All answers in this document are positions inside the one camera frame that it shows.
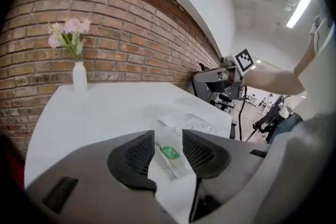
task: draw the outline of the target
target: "white vase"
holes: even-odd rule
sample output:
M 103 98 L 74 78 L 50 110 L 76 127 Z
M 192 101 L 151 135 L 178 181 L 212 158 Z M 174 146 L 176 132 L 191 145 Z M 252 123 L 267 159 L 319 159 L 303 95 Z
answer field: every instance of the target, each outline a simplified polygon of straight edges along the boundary
M 88 90 L 88 81 L 86 78 L 86 69 L 83 66 L 83 62 L 75 62 L 75 66 L 72 70 L 73 87 L 77 93 L 84 93 Z

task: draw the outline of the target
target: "flower bouquet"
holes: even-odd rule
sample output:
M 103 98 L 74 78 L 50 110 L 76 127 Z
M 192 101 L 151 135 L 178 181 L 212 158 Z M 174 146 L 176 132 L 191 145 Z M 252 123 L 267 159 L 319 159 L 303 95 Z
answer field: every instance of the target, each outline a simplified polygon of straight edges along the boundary
M 81 35 L 89 32 L 90 24 L 91 22 L 88 19 L 80 22 L 76 18 L 66 20 L 64 24 L 49 24 L 50 37 L 48 44 L 52 48 L 64 46 L 70 51 L 75 61 L 75 67 L 72 71 L 73 86 L 75 91 L 80 93 L 86 92 L 88 89 L 86 69 L 83 66 L 83 62 L 78 61 L 78 58 L 83 50 Z

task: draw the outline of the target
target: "white ceiling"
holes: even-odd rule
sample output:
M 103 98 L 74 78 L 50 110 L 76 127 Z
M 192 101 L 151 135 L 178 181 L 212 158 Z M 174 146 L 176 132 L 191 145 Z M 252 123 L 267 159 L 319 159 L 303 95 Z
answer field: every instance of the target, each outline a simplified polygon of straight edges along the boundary
M 300 60 L 308 44 L 313 19 L 318 14 L 313 2 L 293 29 L 287 28 L 286 24 L 299 0 L 232 0 L 232 2 L 235 8 L 237 35 L 251 35 L 264 44 L 274 46 L 293 62 L 297 63 Z M 281 61 L 275 63 L 271 60 L 272 57 L 268 58 L 265 55 L 263 57 L 266 58 L 264 61 L 269 61 L 277 67 L 287 68 L 286 65 L 281 66 Z

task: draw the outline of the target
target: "black cable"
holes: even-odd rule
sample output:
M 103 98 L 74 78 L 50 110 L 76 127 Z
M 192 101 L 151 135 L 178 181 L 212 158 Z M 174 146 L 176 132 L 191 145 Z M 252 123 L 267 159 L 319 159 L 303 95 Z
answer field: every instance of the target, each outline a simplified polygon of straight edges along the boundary
M 247 94 L 247 86 L 245 86 L 245 91 L 244 91 L 244 99 L 243 99 L 243 105 L 241 106 L 242 108 L 240 109 L 240 112 L 238 114 L 238 121 L 239 121 L 239 139 L 240 141 L 242 141 L 242 125 L 241 125 L 241 122 L 240 122 L 240 115 L 244 109 L 244 105 L 245 105 L 245 100 L 246 100 L 246 94 Z

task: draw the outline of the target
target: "person's arm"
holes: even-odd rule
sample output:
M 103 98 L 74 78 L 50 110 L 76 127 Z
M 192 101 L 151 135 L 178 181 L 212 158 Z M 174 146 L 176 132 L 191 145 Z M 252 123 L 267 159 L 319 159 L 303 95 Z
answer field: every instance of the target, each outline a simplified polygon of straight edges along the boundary
M 306 53 L 303 55 L 298 65 L 294 68 L 293 72 L 267 72 L 251 70 L 243 77 L 242 85 L 275 94 L 300 94 L 305 89 L 303 88 L 298 76 L 304 71 L 306 66 L 314 59 L 314 57 L 314 34 L 311 34 Z

